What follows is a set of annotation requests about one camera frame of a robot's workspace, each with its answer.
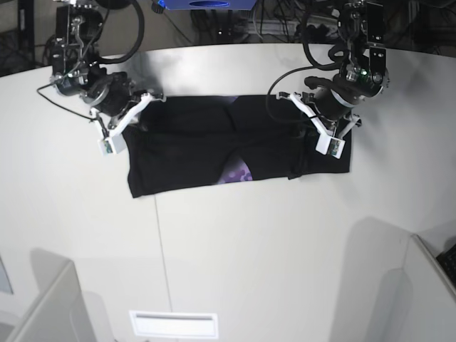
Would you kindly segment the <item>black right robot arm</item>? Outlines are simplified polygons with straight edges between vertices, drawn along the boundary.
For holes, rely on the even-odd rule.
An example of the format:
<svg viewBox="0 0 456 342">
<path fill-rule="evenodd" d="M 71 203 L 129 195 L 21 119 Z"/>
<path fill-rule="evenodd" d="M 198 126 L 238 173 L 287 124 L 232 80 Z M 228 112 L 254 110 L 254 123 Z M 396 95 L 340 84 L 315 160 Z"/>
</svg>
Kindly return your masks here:
<svg viewBox="0 0 456 342">
<path fill-rule="evenodd" d="M 133 7 L 138 34 L 123 56 L 102 57 L 96 44 L 112 9 Z M 66 1 L 56 11 L 56 32 L 50 49 L 51 79 L 36 89 L 54 88 L 62 96 L 79 95 L 83 101 L 110 118 L 121 118 L 138 103 L 138 95 L 125 72 L 109 73 L 107 65 L 128 61 L 143 42 L 145 18 L 137 1 Z"/>
</svg>

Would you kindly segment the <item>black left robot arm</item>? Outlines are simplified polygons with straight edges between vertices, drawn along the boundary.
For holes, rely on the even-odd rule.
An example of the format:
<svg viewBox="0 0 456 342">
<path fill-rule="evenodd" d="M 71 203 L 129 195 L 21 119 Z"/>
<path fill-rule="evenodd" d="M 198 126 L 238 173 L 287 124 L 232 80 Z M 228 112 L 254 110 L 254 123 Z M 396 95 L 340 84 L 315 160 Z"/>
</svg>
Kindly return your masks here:
<svg viewBox="0 0 456 342">
<path fill-rule="evenodd" d="M 337 42 L 328 51 L 330 63 L 319 63 L 310 49 L 309 19 L 322 15 L 336 20 Z M 374 98 L 389 81 L 384 44 L 384 6 L 379 1 L 312 1 L 301 17 L 300 39 L 310 63 L 307 70 L 333 71 L 332 78 L 309 76 L 304 83 L 310 93 L 298 102 L 312 109 L 310 118 L 332 127 L 348 119 L 364 98 Z"/>
</svg>

